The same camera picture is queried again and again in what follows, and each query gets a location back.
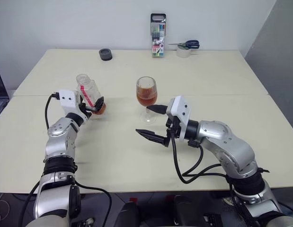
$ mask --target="gray wall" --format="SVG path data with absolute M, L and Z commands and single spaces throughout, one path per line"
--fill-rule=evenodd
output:
M 293 0 L 277 0 L 245 59 L 293 127 Z

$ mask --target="glass base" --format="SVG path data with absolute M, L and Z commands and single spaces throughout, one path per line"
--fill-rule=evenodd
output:
M 144 124 L 152 124 L 157 120 L 157 116 L 153 111 L 146 109 L 145 111 L 142 112 L 142 114 L 140 116 L 140 120 Z

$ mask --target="bottle cap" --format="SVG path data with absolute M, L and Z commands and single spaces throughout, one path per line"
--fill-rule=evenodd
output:
M 100 58 L 104 61 L 109 61 L 113 58 L 112 52 L 108 48 L 99 50 L 99 54 Z
M 90 82 L 90 78 L 86 74 L 79 74 L 76 76 L 76 80 L 78 84 L 88 84 Z

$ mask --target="floor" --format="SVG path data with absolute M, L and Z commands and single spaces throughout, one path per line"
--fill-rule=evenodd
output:
M 276 198 L 293 207 L 293 188 L 273 189 Z M 129 193 L 112 193 L 112 209 L 107 220 L 106 227 L 113 227 L 117 215 L 125 202 L 131 198 L 137 199 L 137 204 L 143 219 L 143 227 L 173 226 L 172 199 L 174 195 L 184 195 L 189 197 L 196 209 L 200 213 L 214 212 L 221 214 L 225 227 L 244 227 L 240 218 L 237 216 L 233 207 L 225 203 L 222 199 L 217 199 L 216 192 L 197 191 L 197 192 L 129 192 Z M 19 213 L 26 195 L 4 194 L 1 200 L 5 200 L 10 205 L 10 211 L 6 219 L 0 222 L 0 227 L 17 227 Z M 82 198 L 82 209 L 79 217 L 75 220 L 82 220 L 93 217 L 96 219 L 95 227 L 102 226 L 105 213 L 108 208 L 108 199 L 102 193 L 86 194 Z M 24 225 L 33 220 L 34 202 L 30 202 L 24 216 Z M 293 215 L 288 209 L 284 209 L 288 215 Z M 7 205 L 0 203 L 0 214 L 4 216 L 7 213 Z

